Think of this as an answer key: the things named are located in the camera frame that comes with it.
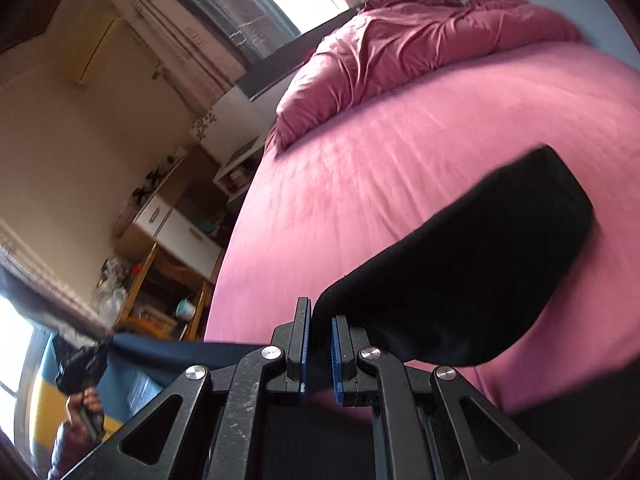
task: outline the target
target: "white drawer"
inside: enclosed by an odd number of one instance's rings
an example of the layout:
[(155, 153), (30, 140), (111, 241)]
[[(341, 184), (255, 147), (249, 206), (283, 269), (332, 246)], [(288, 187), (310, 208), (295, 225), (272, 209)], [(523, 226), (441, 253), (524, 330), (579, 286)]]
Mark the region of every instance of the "white drawer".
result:
[(136, 218), (136, 225), (150, 236), (155, 236), (171, 208), (156, 195), (146, 203)]
[(175, 209), (164, 222), (156, 239), (191, 269), (209, 279), (220, 254), (220, 247)]

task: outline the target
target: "drawer handle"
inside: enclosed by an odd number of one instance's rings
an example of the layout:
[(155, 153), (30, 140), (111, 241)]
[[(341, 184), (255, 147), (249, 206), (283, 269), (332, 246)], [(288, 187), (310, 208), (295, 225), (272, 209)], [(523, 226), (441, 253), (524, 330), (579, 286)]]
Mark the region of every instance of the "drawer handle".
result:
[(196, 231), (196, 229), (194, 229), (193, 227), (189, 227), (189, 232), (193, 235), (194, 238), (196, 238), (199, 241), (202, 241), (202, 235)]
[(156, 218), (158, 218), (159, 214), (160, 214), (160, 208), (156, 207), (156, 210), (149, 217), (149, 223), (152, 224), (156, 220)]

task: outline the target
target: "mattress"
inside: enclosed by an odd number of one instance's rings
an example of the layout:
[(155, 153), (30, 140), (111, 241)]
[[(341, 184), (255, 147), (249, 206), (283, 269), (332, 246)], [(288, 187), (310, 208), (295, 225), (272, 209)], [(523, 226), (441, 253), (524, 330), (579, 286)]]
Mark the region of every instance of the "mattress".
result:
[[(553, 147), (597, 226), (529, 332), (463, 374), (515, 412), (640, 354), (640, 73), (578, 43), (460, 62), (268, 146), (233, 232), (206, 340), (263, 344), (334, 281), (483, 175)], [(430, 369), (433, 364), (412, 362)]]

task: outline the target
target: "person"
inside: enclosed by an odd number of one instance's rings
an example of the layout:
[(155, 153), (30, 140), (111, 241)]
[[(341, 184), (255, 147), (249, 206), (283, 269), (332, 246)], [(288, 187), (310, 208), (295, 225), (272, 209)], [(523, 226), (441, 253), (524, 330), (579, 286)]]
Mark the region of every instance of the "person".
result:
[(47, 480), (60, 480), (99, 444), (99, 441), (91, 438), (82, 421), (81, 406), (104, 416), (102, 401), (95, 388), (87, 388), (84, 392), (69, 396), (66, 400), (66, 420), (58, 428)]

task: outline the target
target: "metal screw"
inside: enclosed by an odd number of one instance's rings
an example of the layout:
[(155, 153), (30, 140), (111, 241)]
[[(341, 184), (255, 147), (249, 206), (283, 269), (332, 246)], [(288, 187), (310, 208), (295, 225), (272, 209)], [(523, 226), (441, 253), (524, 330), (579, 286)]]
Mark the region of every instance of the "metal screw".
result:
[(456, 371), (450, 366), (441, 366), (436, 370), (436, 375), (443, 381), (451, 381), (456, 378)]
[(380, 348), (376, 348), (375, 346), (365, 346), (360, 350), (360, 355), (367, 361), (375, 361), (382, 355), (382, 352)]
[(269, 361), (277, 359), (282, 355), (282, 350), (280, 350), (277, 346), (265, 346), (262, 349), (262, 357), (268, 359)]
[(187, 376), (187, 379), (197, 381), (207, 374), (207, 369), (201, 365), (193, 365), (187, 368), (184, 374)]

